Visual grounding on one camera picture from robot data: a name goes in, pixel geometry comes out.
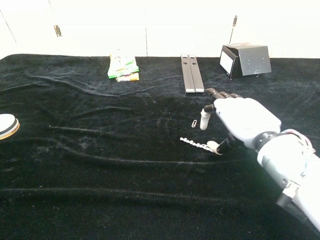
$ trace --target robotic hand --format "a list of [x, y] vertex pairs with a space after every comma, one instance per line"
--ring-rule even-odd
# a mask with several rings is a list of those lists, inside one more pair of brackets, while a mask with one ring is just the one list
[[300, 220], [307, 217], [319, 234], [320, 158], [309, 139], [293, 129], [281, 131], [281, 121], [252, 98], [214, 88], [204, 92], [215, 100], [202, 109], [200, 128], [207, 129], [211, 113], [216, 112], [229, 130], [223, 142], [208, 141], [207, 145], [219, 155], [236, 142], [255, 150], [258, 163], [283, 190], [276, 203], [284, 209], [294, 208]]

